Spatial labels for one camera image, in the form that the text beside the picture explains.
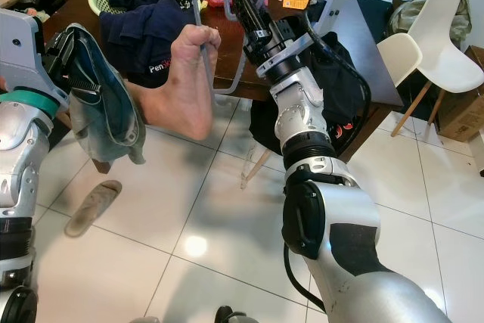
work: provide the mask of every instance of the white chair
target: white chair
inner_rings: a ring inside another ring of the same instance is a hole
[[[429,81],[395,127],[392,136],[399,132],[432,83],[441,90],[430,115],[429,125],[434,121],[446,91],[467,92],[484,83],[484,72],[457,49],[449,37],[459,2],[460,0],[427,0],[408,31],[423,56],[417,68]]]
[[[378,43],[377,47],[395,87],[422,61],[422,52],[407,33],[396,33]]]

